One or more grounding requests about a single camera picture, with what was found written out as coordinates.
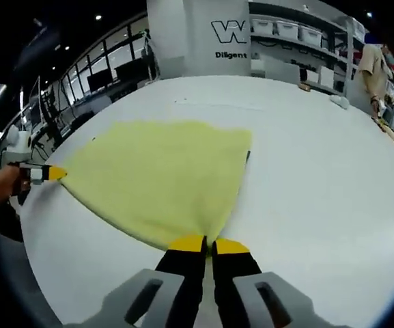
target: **cable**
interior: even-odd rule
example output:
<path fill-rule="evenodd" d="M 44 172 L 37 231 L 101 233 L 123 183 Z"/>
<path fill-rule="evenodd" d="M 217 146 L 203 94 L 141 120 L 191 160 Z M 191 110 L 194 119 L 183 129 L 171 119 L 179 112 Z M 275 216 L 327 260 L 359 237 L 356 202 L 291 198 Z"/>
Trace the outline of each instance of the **cable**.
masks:
<path fill-rule="evenodd" d="M 39 77 L 36 79 L 36 82 L 34 82 L 33 87 L 31 88 L 30 95 L 28 96 L 28 101 L 31 99 L 31 95 L 33 94 L 33 90 L 34 90 L 34 87 L 36 86 L 36 83 L 38 82 L 38 79 L 39 79 Z"/>
<path fill-rule="evenodd" d="M 38 147 L 34 147 L 34 149 L 36 149 L 36 151 L 38 152 L 40 158 L 43 159 L 44 161 L 46 161 L 46 158 L 44 158 L 44 157 L 42 156 L 42 154 L 40 153 L 39 148 L 38 148 Z"/>
<path fill-rule="evenodd" d="M 42 147 L 40 147 L 39 146 L 39 143 L 36 145 L 37 147 L 39 147 L 40 149 L 42 149 L 43 151 L 44 151 L 44 153 L 45 153 L 45 155 L 47 156 L 47 157 L 49 157 L 49 155 L 48 155 L 48 153 L 46 152 L 46 150 L 45 150 L 45 147 L 42 145 Z"/>

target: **white storage bin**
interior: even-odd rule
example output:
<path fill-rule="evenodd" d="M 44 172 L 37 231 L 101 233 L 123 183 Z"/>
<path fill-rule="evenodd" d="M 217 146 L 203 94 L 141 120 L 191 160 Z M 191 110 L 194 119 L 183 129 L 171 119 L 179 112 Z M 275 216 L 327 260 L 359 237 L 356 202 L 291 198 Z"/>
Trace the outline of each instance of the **white storage bin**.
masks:
<path fill-rule="evenodd" d="M 321 46 L 322 32 L 310 27 L 300 26 L 300 39 L 314 46 Z"/>
<path fill-rule="evenodd" d="M 254 33 L 267 35 L 267 36 L 272 35 L 274 29 L 274 23 L 271 20 L 253 19 L 252 23 L 253 23 Z"/>
<path fill-rule="evenodd" d="M 365 28 L 362 24 L 360 24 L 356 19 L 352 18 L 353 24 L 353 36 L 358 40 L 364 42 L 365 40 Z"/>
<path fill-rule="evenodd" d="M 330 68 L 321 66 L 318 70 L 320 73 L 320 84 L 325 85 L 326 87 L 331 87 L 333 89 L 333 83 L 335 80 L 335 72 Z"/>
<path fill-rule="evenodd" d="M 289 39 L 298 40 L 298 24 L 285 22 L 283 20 L 277 21 L 277 31 L 279 35 Z"/>
<path fill-rule="evenodd" d="M 320 75 L 318 73 L 312 72 L 311 70 L 307 70 L 308 81 L 318 83 L 319 79 L 320 79 Z"/>

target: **computer monitor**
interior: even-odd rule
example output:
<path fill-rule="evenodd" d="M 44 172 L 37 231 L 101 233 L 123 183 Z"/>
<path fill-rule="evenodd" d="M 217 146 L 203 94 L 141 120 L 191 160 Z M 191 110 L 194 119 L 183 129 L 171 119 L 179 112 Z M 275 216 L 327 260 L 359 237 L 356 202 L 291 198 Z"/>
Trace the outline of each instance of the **computer monitor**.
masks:
<path fill-rule="evenodd" d="M 87 82 L 89 83 L 90 91 L 94 92 L 113 82 L 112 73 L 110 70 L 101 70 L 100 72 L 87 77 Z"/>
<path fill-rule="evenodd" d="M 135 59 L 115 68 L 116 75 L 121 81 L 131 81 L 137 78 L 148 78 L 148 67 L 142 58 Z"/>

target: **person's hand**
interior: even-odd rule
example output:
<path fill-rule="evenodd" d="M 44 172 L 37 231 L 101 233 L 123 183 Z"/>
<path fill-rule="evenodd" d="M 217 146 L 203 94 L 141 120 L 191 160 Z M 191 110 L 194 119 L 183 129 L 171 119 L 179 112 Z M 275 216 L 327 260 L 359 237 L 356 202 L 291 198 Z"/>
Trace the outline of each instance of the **person's hand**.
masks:
<path fill-rule="evenodd" d="M 378 118 L 380 113 L 379 97 L 373 96 L 370 100 L 371 108 L 373 109 L 373 118 Z"/>
<path fill-rule="evenodd" d="M 6 165 L 0 169 L 0 203 L 6 201 L 13 195 L 15 183 L 20 179 L 20 169 L 16 166 Z M 25 191 L 30 188 L 28 180 L 20 182 L 20 190 Z"/>

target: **white table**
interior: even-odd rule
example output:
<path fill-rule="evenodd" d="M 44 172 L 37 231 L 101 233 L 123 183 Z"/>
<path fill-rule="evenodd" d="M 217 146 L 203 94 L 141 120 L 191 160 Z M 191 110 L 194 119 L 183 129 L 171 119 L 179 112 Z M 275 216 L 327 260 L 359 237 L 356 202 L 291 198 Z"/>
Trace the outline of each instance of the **white table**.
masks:
<path fill-rule="evenodd" d="M 253 132 L 222 236 L 312 298 L 335 325 L 370 327 L 394 300 L 394 144 L 363 112 L 296 85 L 249 77 L 159 81 L 113 103 L 48 160 L 60 164 L 117 120 L 196 119 Z M 33 272 L 63 323 L 94 315 L 163 253 L 116 230 L 59 184 L 21 215 Z"/>

